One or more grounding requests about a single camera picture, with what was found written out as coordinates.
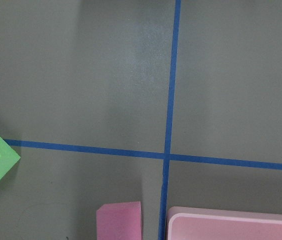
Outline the pink foam block near bin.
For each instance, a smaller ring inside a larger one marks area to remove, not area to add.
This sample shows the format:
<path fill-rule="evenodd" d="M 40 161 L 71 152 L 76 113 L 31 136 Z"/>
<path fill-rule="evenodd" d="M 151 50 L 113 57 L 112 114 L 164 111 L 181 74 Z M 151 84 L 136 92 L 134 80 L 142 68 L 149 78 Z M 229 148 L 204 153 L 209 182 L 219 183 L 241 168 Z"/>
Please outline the pink foam block near bin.
<path fill-rule="evenodd" d="M 109 203 L 96 211 L 98 240 L 141 240 L 142 209 L 139 201 Z"/>

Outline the pink plastic bin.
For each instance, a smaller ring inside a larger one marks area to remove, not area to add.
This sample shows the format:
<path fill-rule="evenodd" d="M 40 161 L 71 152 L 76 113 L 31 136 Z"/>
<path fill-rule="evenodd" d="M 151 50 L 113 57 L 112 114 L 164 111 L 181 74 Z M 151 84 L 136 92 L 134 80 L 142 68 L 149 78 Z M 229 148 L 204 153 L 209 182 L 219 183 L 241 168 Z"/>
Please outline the pink plastic bin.
<path fill-rule="evenodd" d="M 167 240 L 282 240 L 282 214 L 173 206 Z"/>

